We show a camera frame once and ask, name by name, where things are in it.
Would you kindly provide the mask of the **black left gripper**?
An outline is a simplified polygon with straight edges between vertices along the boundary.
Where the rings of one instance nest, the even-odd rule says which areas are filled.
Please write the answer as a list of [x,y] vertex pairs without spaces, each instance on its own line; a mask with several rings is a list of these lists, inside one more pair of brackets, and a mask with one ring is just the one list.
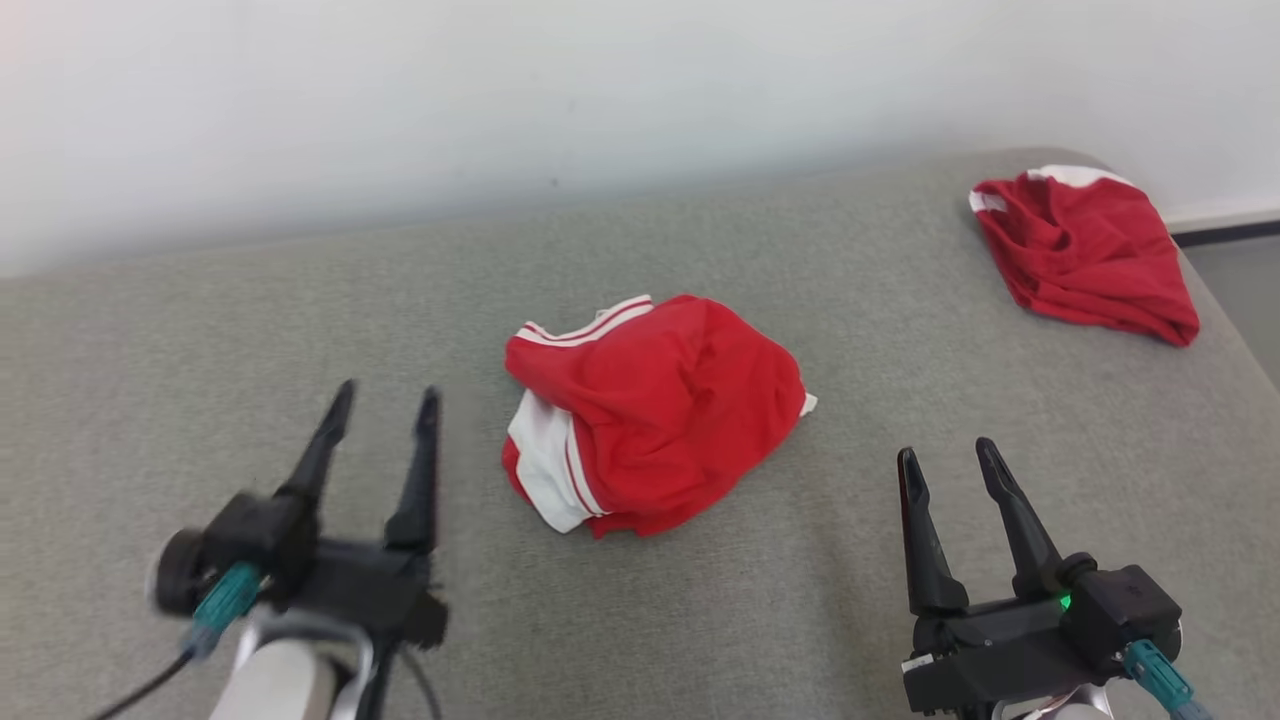
[[[274,496],[319,502],[332,456],[346,437],[356,380],[344,380],[294,470]],[[442,393],[429,386],[413,424],[413,454],[396,511],[384,525],[385,547],[323,539],[288,609],[358,626],[374,639],[420,650],[443,644],[449,609],[431,583],[436,546],[436,486]]]

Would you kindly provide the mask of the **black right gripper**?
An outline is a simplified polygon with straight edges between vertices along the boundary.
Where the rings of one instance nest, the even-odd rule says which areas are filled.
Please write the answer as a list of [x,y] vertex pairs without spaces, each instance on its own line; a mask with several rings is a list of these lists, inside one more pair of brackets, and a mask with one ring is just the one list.
[[951,573],[931,516],[931,492],[914,448],[897,455],[908,602],[915,616],[902,685],[914,714],[992,714],[1016,703],[1100,685],[1102,676],[1061,630],[1061,555],[996,443],[980,437],[975,455],[998,506],[1015,573],[1005,600],[969,606]]

